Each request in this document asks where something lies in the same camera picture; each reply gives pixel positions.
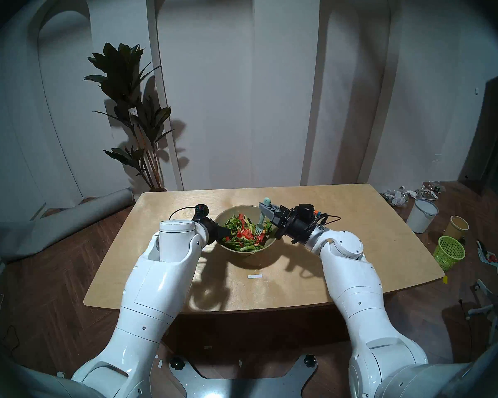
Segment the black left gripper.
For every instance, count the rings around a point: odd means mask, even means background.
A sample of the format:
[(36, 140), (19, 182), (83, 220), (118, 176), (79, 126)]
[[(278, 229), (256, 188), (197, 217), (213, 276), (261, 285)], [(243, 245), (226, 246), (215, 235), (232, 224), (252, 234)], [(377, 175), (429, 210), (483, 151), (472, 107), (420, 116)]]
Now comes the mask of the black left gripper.
[(231, 241), (229, 236), (220, 237), (220, 235), (230, 235), (231, 230), (227, 227), (220, 226), (210, 218), (199, 219), (199, 224), (201, 224), (207, 233), (207, 243), (227, 243)]

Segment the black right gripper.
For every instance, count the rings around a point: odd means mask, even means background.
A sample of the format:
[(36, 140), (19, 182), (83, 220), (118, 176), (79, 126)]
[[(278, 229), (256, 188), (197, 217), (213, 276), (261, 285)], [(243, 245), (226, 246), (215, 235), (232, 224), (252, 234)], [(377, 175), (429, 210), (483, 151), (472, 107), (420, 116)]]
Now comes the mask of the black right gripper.
[(275, 238), (280, 240), (286, 235), (292, 239), (292, 244), (304, 245), (320, 219), (320, 212), (315, 209), (289, 209), (265, 202), (260, 202), (259, 208), (259, 224), (263, 225), (264, 219), (269, 219), (276, 226)]

